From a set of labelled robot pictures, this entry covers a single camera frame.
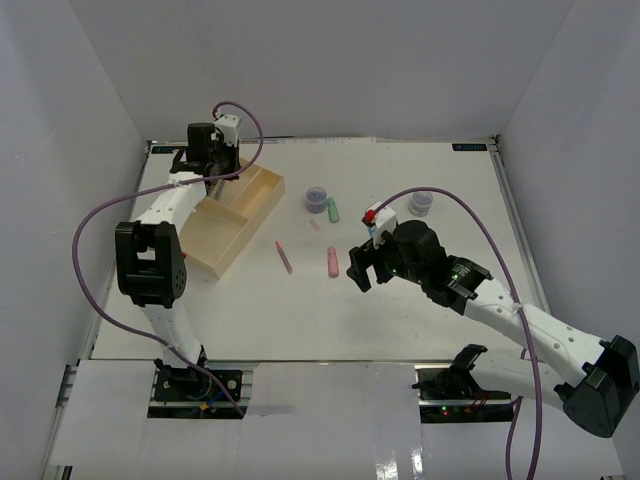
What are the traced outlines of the green correction tape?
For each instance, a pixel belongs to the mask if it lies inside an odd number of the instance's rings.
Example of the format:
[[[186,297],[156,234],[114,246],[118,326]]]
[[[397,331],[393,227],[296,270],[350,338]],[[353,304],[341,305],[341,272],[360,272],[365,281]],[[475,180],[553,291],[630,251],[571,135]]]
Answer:
[[[326,202],[326,210],[329,221],[331,223],[338,223],[340,221],[340,214],[337,208],[337,203],[333,197],[329,197]]]

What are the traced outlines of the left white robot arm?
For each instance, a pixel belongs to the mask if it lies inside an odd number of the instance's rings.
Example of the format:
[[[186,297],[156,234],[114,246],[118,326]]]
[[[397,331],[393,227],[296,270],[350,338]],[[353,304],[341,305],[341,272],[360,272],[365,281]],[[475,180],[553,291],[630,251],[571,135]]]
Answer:
[[[193,334],[181,304],[187,270],[179,233],[195,207],[220,175],[241,169],[241,119],[223,115],[212,123],[191,123],[187,145],[179,149],[163,191],[136,220],[115,231],[117,282],[120,292],[140,308],[152,332],[165,343],[163,362],[175,368],[196,363],[203,347]]]

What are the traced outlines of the orange highlighter pen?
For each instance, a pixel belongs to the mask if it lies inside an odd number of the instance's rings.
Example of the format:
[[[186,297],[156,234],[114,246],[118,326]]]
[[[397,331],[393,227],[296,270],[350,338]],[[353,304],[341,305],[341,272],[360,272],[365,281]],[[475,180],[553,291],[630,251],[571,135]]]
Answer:
[[[222,194],[222,191],[224,189],[225,183],[226,183],[225,181],[220,181],[220,183],[219,183],[219,185],[218,185],[218,187],[216,189],[216,192],[214,194],[214,199],[215,200],[218,200],[220,198],[220,196]]]

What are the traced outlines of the pink correction tape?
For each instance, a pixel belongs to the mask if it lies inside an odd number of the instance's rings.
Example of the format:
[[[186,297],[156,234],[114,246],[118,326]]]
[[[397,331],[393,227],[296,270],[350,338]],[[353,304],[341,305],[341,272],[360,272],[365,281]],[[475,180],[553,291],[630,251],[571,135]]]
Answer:
[[[327,268],[330,278],[337,278],[340,274],[339,260],[337,251],[334,247],[327,249]]]

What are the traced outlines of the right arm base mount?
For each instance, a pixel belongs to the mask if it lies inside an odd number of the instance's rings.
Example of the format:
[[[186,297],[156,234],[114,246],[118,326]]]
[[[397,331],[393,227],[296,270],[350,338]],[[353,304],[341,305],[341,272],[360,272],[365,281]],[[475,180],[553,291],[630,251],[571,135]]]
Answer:
[[[418,396],[421,423],[509,423],[515,400],[506,392],[484,390],[472,378],[476,360],[488,349],[470,344],[449,364],[417,365],[412,389]]]

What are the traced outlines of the pink highlighter pen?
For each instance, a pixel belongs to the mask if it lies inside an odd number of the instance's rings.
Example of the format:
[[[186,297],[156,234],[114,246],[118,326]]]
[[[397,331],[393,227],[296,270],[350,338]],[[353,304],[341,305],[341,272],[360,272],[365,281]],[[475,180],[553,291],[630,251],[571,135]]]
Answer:
[[[283,263],[283,266],[284,266],[285,270],[287,271],[287,273],[289,275],[291,275],[293,273],[293,267],[292,267],[287,255],[286,255],[282,245],[278,241],[276,241],[275,242],[275,247],[276,247],[278,255],[279,255],[279,257],[280,257],[280,259],[281,259],[281,261]]]

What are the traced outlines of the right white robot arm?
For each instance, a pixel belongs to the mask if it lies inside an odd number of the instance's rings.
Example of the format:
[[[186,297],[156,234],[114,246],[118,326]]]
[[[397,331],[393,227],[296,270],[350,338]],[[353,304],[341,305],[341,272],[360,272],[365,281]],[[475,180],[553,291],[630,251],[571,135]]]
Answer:
[[[396,223],[352,248],[349,257],[347,275],[361,291],[371,288],[370,271],[378,284],[394,278],[416,284],[433,303],[490,327],[538,361],[533,366],[469,344],[448,368],[419,372],[413,387],[422,399],[472,399],[486,392],[540,398],[586,432],[610,438],[639,393],[638,354],[630,340],[605,340],[518,303],[487,269],[447,254],[422,221]]]

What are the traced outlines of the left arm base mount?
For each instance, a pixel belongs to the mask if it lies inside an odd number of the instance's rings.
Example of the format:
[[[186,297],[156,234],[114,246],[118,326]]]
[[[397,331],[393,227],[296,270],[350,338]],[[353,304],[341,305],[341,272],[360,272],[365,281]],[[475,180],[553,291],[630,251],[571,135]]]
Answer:
[[[178,368],[154,361],[155,376],[147,410],[151,419],[240,420],[247,406],[242,400],[244,372],[191,367]]]

